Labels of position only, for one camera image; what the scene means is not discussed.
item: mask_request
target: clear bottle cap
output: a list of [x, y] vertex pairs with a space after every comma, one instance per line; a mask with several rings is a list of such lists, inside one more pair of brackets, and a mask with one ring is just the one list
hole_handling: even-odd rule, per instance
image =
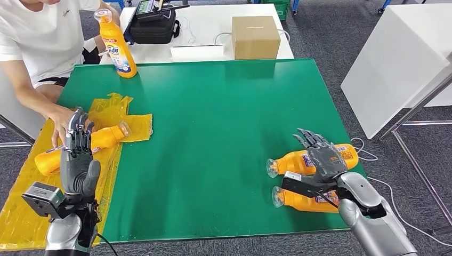
[[270, 177], [274, 178], [278, 175], [278, 164], [275, 160], [267, 159], [267, 173]]
[[129, 136], [132, 133], [132, 130], [130, 130], [130, 127], [128, 127], [128, 124], [125, 121], [121, 121], [118, 124], [118, 127], [121, 129], [121, 132], [125, 137]]
[[284, 205], [284, 190], [278, 186], [274, 186], [271, 192], [273, 205], [278, 208]]
[[109, 9], [99, 9], [94, 12], [94, 18], [97, 19], [99, 23], [110, 23], [111, 17], [112, 14]]

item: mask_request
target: orange detergent bottle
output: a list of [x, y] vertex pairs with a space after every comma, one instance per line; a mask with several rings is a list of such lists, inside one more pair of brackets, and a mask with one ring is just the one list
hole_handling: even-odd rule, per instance
[[[358, 154], [352, 145], [337, 144], [334, 146], [345, 160], [349, 170], [358, 164]], [[306, 150], [290, 152], [278, 160], [267, 160], [267, 172], [270, 177], [274, 178], [279, 174], [285, 174], [286, 171], [311, 175], [316, 172], [316, 167], [309, 159]]]
[[102, 37], [116, 71], [121, 77], [131, 78], [136, 75], [136, 64], [124, 40], [123, 32], [112, 22], [111, 11], [99, 9], [94, 13], [100, 26]]
[[[91, 151], [94, 154], [102, 148], [114, 147], [119, 140], [128, 136], [130, 132], [130, 128], [125, 122], [93, 132], [91, 134]], [[62, 147], [53, 148], [35, 157], [35, 164], [43, 175], [50, 176], [60, 171]]]
[[[324, 193], [324, 196], [338, 205], [339, 198], [336, 192], [330, 191]], [[337, 208], [331, 205], [328, 201], [323, 199], [321, 196], [316, 196], [314, 198], [309, 198], [306, 196], [299, 195], [292, 191], [282, 189], [278, 186], [273, 187], [272, 191], [273, 205], [275, 207], [280, 207], [282, 205], [292, 206], [293, 208], [303, 211], [303, 212], [329, 212], [337, 213]]]

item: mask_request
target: green crate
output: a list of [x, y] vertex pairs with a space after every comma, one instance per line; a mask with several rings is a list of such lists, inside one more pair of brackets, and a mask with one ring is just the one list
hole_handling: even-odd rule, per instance
[[287, 10], [289, 10], [290, 3], [273, 3], [275, 5], [276, 13], [279, 20], [286, 20]]
[[290, 0], [261, 0], [263, 4], [272, 3], [275, 6], [279, 20], [286, 20], [287, 11], [289, 10]]

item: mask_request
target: device screen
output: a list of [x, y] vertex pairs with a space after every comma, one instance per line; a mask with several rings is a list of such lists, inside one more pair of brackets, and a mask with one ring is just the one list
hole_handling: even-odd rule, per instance
[[137, 14], [152, 12], [154, 8], [154, 0], [141, 1], [138, 6]]

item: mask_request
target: green tabletop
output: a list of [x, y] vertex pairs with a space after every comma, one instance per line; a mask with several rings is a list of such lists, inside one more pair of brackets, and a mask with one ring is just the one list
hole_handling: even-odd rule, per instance
[[[127, 143], [104, 236], [111, 242], [253, 236], [345, 229], [338, 214], [275, 208], [267, 158], [303, 149], [297, 127], [350, 139], [312, 59], [76, 67], [60, 98], [133, 97], [130, 114], [154, 115], [149, 141]], [[363, 173], [359, 164], [353, 169]]]

